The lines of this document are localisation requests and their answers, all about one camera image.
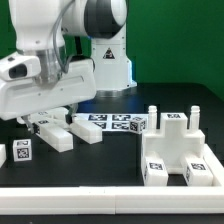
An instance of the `black table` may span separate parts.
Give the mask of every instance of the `black table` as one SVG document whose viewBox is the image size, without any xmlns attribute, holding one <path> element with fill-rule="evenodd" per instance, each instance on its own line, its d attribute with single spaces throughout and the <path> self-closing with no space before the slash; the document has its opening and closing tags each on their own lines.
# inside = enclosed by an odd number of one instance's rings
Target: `black table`
<svg viewBox="0 0 224 224">
<path fill-rule="evenodd" d="M 201 108 L 200 129 L 206 143 L 224 160 L 224 102 L 199 84 L 138 84 L 137 92 L 119 98 L 96 98 L 81 103 L 81 113 L 147 113 L 149 105 L 161 112 Z M 25 125 L 0 121 L 0 144 L 7 161 L 0 169 L 0 187 L 143 186 L 140 170 L 141 135 L 104 132 L 103 142 L 88 145 L 74 136 L 74 150 L 58 153 Z M 15 139 L 32 139 L 32 161 L 13 161 Z M 182 177 L 169 178 L 169 186 L 184 186 Z M 223 215 L 85 215 L 0 216 L 0 223 L 223 223 Z"/>
</svg>

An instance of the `green wall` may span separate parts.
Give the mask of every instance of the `green wall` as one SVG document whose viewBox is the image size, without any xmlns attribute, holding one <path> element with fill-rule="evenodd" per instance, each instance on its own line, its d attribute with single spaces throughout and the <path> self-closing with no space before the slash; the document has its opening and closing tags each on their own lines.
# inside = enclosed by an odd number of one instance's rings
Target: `green wall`
<svg viewBox="0 0 224 224">
<path fill-rule="evenodd" d="M 127 54 L 138 82 L 202 83 L 224 99 L 224 0 L 128 0 Z M 15 50 L 7 0 L 0 57 Z M 68 48 L 74 48 L 67 39 Z M 90 42 L 83 39 L 90 54 Z"/>
</svg>

